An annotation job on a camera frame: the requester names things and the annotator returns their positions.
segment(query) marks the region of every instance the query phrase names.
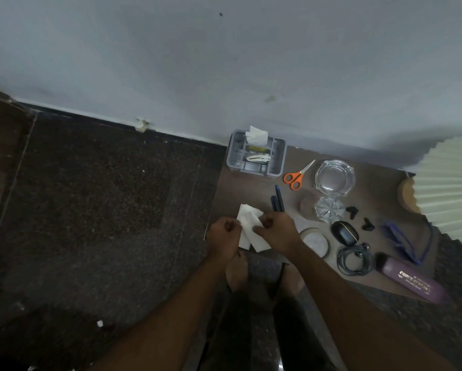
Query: foot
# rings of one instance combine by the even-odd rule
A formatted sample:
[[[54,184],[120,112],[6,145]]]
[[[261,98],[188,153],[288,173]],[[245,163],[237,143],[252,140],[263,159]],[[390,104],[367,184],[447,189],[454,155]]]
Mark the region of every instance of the foot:
[[[248,261],[243,252],[238,251],[226,266],[226,279],[231,291],[246,288],[248,283]]]
[[[305,282],[296,267],[292,264],[285,265],[274,302],[279,302],[284,297],[296,297],[304,286]]]

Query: coiled cable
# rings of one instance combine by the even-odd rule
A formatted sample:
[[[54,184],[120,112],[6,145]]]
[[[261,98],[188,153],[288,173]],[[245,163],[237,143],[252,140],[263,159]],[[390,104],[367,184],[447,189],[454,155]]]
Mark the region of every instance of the coiled cable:
[[[355,254],[363,259],[363,264],[358,269],[350,269],[346,266],[346,259],[351,254]],[[375,268],[375,259],[372,253],[363,246],[355,245],[350,247],[341,247],[337,250],[337,267],[347,276],[364,276],[373,271]]]

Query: scissors blade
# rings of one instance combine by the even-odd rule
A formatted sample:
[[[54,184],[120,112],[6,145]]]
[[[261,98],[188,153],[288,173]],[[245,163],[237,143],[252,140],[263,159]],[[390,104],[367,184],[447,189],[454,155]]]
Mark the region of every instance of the scissors blade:
[[[307,171],[307,169],[308,169],[309,167],[311,167],[312,164],[313,164],[314,162],[315,162],[315,159],[312,160],[312,161],[310,161],[310,163],[309,163],[305,168],[303,168],[302,170],[300,170],[300,173],[301,173],[301,174],[305,173],[305,172]]]

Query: granite floor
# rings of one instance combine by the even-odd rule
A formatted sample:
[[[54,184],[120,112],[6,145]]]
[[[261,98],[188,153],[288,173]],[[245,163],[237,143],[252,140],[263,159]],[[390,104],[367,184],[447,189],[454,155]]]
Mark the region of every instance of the granite floor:
[[[86,368],[173,292],[205,255],[225,152],[41,113],[0,226],[0,356],[40,369]],[[462,245],[443,237],[439,247],[436,279],[448,305],[354,286],[462,370]],[[263,263],[252,261],[257,274],[271,270]],[[321,318],[309,311],[315,327]],[[198,363],[209,316],[185,369]],[[277,369],[270,316],[256,312],[254,333],[254,368]],[[326,328],[318,334],[331,341]]]

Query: white wall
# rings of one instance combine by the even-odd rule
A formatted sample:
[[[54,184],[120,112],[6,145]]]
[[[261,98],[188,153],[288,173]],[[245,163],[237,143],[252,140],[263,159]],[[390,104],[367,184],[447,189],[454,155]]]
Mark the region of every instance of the white wall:
[[[409,165],[462,133],[462,0],[0,0],[0,90]]]

